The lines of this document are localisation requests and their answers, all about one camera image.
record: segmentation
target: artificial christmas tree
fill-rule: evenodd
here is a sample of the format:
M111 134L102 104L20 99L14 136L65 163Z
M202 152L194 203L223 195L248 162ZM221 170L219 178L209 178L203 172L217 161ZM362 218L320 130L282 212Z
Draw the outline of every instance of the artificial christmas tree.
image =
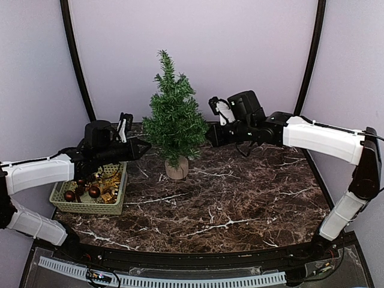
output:
M182 179L188 173L186 157L199 156L199 145L205 141L208 127L198 111L188 78L184 74L175 76L175 64L166 51L158 55L164 74L155 76L160 91L151 98L152 116L143 119L143 129L166 160L168 176Z

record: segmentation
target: tree trunk base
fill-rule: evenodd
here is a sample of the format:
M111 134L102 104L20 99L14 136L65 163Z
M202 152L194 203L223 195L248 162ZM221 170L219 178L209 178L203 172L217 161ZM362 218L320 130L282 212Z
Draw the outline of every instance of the tree trunk base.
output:
M186 159L183 156L179 157L179 167L177 167L177 169L170 166L168 164L168 161L166 160L166 173L170 179L174 179L174 180L184 179L185 177L187 177L188 170L189 170L188 159Z

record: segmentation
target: curved black frame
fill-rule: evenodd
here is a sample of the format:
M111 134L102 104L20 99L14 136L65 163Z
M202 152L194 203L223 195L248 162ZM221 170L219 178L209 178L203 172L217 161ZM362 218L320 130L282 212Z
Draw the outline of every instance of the curved black frame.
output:
M77 52L68 0L60 0L60 5L61 5L61 14L62 14L62 20L64 23L65 34L67 36L67 41L68 41L68 48L70 50L73 69L76 74L77 84L79 85L80 93L83 98L83 102L84 102L86 112L88 114L88 118L90 121L94 121L96 120L96 115L91 103L91 99L88 94L82 66L80 64L79 54Z
M317 50L319 49L320 36L322 34L322 27L323 27L324 15L325 15L325 5L326 5L326 0L319 0L317 3L317 12L316 12L316 19L314 22L310 53L308 55L307 66L305 68L304 76L302 79L300 93L299 93L298 100L296 102L295 111L293 112L295 116L299 116L301 114L302 108L304 106L305 98L307 97L308 88L312 78L314 63L316 61Z

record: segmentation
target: black frame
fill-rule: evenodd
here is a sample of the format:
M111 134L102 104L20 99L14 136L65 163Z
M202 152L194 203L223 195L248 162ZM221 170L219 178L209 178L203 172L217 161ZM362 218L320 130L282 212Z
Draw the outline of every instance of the black frame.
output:
M367 263L362 253L358 239L354 233L344 234L345 246L355 245L358 251L361 264L363 266L365 278L369 287L374 287ZM335 244L341 247L343 240L338 238ZM81 244L91 255L93 261L79 262L80 264L92 266L92 264L103 266L106 269L129 271L131 268L153 268L153 269L175 269L175 270L206 270L206 269L233 269L249 268L262 266L263 271L295 271L302 269L308 260L292 260L286 258L292 253L292 250L305 250L310 243L296 244L289 247L272 248L267 250L246 251L240 253L216 253L216 254L169 254L169 253L149 253L138 251L124 251L111 248L96 247L87 244ZM53 251L53 256L73 261L70 257L61 253L53 245L47 242L35 240L29 252L19 288L24 288L29 267L34 255L35 248L40 247Z
M322 27L323 27L324 15L325 15L325 5L326 5L326 0L319 0L317 3L317 12L316 12L316 19L314 23L310 53L308 55L307 66L305 68L305 73L303 76L299 97L296 102L295 111L293 112L295 116L299 116L301 114L302 108L304 106L305 98L307 97L308 88L312 78L314 63L316 61L317 50L319 48L320 36L322 34Z
M68 0L60 0L62 20L64 23L65 34L67 36L68 48L70 50L73 69L76 74L77 84L83 98L85 110L90 121L96 120L95 111L86 87L82 66L80 64L79 54L77 52L76 41L73 33L71 13Z

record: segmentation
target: white cable tray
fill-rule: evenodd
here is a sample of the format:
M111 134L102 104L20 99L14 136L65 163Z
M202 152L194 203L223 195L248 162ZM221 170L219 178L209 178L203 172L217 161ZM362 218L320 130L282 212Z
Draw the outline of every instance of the white cable tray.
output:
M89 281L85 277L87 271L87 267L85 265L62 262L58 259L52 259L43 256L40 257L38 265L40 267L47 268L51 271L55 271L71 278L75 278L82 281ZM102 281L94 280L95 283L109 285L109 287L118 286L116 277L112 273L94 269L93 271L102 273L112 278L111 283L104 283ZM250 277L214 280L173 280L134 277L119 273L116 274L120 278L121 288L256 288L286 283L285 272Z

